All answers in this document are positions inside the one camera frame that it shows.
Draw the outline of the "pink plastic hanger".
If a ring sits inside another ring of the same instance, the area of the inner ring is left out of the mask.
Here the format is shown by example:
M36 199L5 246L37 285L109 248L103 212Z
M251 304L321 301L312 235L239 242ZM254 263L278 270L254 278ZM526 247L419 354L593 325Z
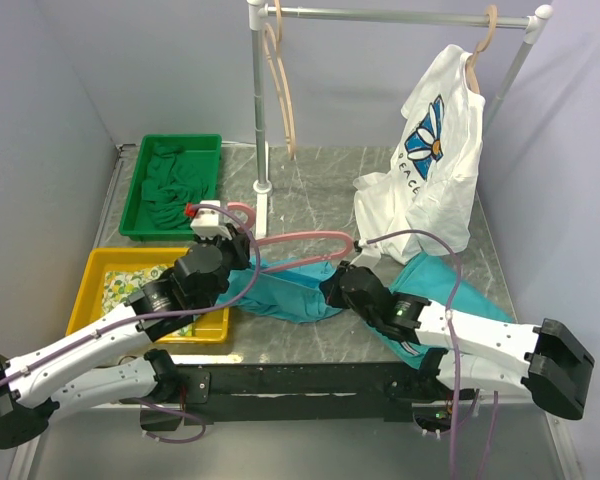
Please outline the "pink plastic hanger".
M226 207L229 211L237 211L246 216L246 227L256 228L256 233L260 231L266 232L266 224L267 219L265 215L259 215L257 210L252 208L243 202L228 202ZM316 264L320 262L332 262L336 260L343 260L347 255L349 255L354 250L354 240L353 238L345 232L341 231L301 231L301 232L292 232L292 233L284 233L273 236L256 236L256 243L259 247L264 247L267 245L274 245L280 243L289 243L294 241L301 240L337 240L340 241L343 247L340 250L332 251L331 253L321 254L312 257L306 257L303 259L296 259L291 262L286 262L282 264L278 264L276 266L267 267L262 269L263 273L274 273L280 272L284 270L289 270L291 268L307 266L311 264Z

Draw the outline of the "light blue t shirt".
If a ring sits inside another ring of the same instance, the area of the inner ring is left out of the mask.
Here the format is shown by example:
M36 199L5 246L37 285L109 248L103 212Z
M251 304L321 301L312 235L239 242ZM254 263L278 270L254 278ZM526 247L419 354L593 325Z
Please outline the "light blue t shirt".
M335 268L319 262L291 269L265 273L286 261L267 263L261 260L261 273L255 285L233 306L258 316L268 316L295 324L315 323L333 317L341 309L326 303L319 285L329 279Z

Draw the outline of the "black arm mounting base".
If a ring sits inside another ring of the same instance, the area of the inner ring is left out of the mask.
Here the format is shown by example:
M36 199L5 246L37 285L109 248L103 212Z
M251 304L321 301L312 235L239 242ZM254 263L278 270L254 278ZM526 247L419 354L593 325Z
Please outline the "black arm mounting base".
M410 422L413 407L452 398L426 368L402 362L177 365L158 374L152 403L207 423L370 419Z

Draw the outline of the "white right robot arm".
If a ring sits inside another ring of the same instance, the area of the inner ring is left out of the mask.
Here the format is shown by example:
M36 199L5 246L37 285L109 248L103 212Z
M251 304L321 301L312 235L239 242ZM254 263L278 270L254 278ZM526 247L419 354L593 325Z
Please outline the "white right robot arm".
M350 309L376 333L427 348L419 390L437 399L454 387L528 396L567 420L584 416L595 360L563 323L507 323L448 313L425 297L393 293L367 267L342 264L320 285L327 305Z

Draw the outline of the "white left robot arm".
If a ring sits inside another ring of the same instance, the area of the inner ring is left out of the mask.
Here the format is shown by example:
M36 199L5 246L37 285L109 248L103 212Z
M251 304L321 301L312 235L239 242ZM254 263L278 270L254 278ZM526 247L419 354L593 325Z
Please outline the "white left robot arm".
M248 230L196 239L174 265L108 314L29 354L0 354L0 450L22 445L51 422L103 403L172 399L179 388L169 354L151 350L129 366L103 362L148 346L196 318L223 309L232 272L260 263Z

